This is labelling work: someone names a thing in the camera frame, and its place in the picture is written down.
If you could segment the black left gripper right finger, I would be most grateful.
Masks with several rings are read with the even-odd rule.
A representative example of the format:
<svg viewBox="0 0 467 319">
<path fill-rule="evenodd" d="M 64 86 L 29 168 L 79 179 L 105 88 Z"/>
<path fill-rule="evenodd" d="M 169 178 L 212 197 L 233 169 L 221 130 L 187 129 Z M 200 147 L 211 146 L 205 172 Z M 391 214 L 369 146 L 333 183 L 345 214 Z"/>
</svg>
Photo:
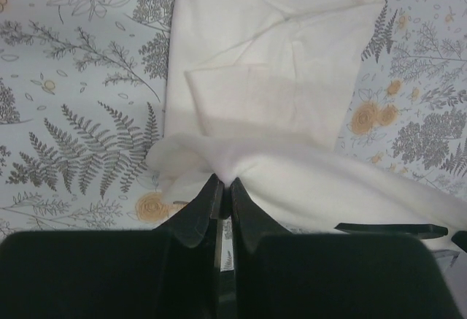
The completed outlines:
<svg viewBox="0 0 467 319">
<path fill-rule="evenodd" d="M 433 224 L 340 223 L 293 234 L 230 187 L 239 318 L 459 318 L 425 241 Z"/>
</svg>

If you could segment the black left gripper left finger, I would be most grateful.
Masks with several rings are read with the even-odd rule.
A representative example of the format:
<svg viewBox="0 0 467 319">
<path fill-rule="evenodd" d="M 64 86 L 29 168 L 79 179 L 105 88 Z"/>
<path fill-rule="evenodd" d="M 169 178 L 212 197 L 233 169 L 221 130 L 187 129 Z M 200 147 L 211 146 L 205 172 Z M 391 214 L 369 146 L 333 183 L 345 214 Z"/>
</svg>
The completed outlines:
<svg viewBox="0 0 467 319">
<path fill-rule="evenodd" d="M 153 230 L 23 231 L 1 244 L 3 318 L 215 318 L 223 184 Z"/>
</svg>

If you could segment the white t-shirt with black print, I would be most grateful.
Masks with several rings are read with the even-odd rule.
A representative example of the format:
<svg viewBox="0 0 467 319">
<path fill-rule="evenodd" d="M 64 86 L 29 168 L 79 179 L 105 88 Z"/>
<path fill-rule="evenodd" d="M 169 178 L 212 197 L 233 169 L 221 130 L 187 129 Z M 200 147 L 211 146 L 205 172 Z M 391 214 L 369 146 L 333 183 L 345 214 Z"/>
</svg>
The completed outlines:
<svg viewBox="0 0 467 319">
<path fill-rule="evenodd" d="M 164 204 L 240 179 L 287 226 L 434 225 L 454 249 L 466 203 L 334 148 L 383 0 L 175 0 L 164 137 L 147 165 Z"/>
</svg>

